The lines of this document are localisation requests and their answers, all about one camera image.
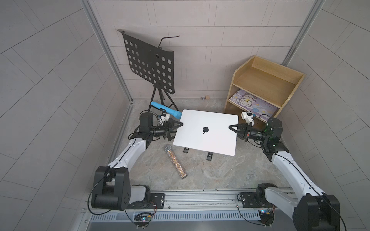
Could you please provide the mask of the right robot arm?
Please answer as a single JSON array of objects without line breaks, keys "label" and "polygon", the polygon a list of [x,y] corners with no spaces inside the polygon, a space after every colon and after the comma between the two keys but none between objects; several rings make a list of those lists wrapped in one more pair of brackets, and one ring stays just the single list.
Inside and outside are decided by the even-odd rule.
[{"label": "right robot arm", "polygon": [[260,184],[257,194],[260,202],[270,203],[289,216],[298,231],[338,231],[344,225],[340,215],[340,202],[334,195],[320,189],[293,159],[283,144],[282,122],[269,118],[264,129],[253,127],[253,115],[243,112],[242,124],[230,125],[229,129],[244,141],[258,141],[263,154],[283,174],[296,198],[284,194],[273,184]]}]

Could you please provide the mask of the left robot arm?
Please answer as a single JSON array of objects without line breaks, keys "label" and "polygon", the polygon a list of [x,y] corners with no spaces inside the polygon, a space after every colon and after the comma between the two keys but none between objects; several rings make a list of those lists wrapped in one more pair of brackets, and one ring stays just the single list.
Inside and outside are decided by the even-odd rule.
[{"label": "left robot arm", "polygon": [[176,130],[183,126],[181,115],[165,110],[160,116],[148,110],[140,113],[139,126],[129,136],[128,146],[109,165],[96,170],[88,197],[92,208],[124,211],[151,205],[149,186],[132,185],[129,172],[156,138],[174,139]]}]

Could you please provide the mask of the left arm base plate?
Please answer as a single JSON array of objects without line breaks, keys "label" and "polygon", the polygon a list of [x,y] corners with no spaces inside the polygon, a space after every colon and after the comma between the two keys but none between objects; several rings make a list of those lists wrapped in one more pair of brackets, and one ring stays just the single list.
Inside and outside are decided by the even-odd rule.
[{"label": "left arm base plate", "polygon": [[142,201],[132,202],[127,209],[163,209],[164,207],[164,193],[146,194]]}]

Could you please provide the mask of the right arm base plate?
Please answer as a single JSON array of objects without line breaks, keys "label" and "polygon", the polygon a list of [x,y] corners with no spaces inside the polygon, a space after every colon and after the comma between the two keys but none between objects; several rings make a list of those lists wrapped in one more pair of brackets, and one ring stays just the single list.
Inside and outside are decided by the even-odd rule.
[{"label": "right arm base plate", "polygon": [[268,205],[262,203],[256,192],[241,193],[241,202],[243,208],[267,208]]}]

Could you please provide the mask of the silver laptop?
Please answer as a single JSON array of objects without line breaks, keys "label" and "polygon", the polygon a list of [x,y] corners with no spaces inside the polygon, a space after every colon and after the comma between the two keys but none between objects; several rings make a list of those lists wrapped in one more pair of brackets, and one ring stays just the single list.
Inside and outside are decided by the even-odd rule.
[{"label": "silver laptop", "polygon": [[228,126],[239,121],[237,115],[183,110],[173,144],[189,149],[227,156],[236,154],[237,135]]}]

